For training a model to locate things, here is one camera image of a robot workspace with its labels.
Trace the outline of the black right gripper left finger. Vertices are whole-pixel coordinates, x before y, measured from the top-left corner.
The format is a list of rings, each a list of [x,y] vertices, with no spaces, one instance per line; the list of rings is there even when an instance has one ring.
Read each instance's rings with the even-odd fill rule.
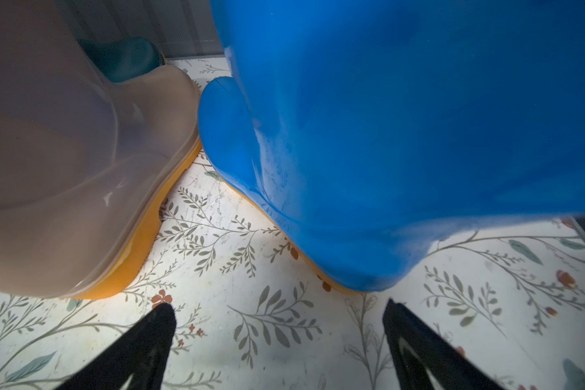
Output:
[[[176,317],[167,303],[157,306],[60,389],[160,389]]]

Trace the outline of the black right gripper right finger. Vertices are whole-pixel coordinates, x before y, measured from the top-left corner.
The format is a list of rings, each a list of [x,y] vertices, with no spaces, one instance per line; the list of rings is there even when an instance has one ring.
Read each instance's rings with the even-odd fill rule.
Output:
[[[401,389],[501,390],[405,305],[390,299],[382,321]]]

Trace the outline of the beige rain boot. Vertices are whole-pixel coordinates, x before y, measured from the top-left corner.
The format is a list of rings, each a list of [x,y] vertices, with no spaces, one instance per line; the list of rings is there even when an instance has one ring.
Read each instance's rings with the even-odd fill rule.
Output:
[[[51,1],[0,1],[0,292],[128,287],[200,151],[199,99],[169,65],[115,84]]]

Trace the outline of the blue rain boot front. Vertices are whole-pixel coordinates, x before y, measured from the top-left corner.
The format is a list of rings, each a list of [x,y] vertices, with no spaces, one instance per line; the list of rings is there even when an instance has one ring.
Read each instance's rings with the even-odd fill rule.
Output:
[[[214,1],[206,156],[322,273],[585,214],[585,1]]]

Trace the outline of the dark green boot back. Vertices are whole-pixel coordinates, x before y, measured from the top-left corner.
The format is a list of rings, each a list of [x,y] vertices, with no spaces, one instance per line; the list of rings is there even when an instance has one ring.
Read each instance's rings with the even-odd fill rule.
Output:
[[[97,69],[114,83],[143,76],[166,64],[157,46],[143,37],[109,43],[80,39],[78,43]]]

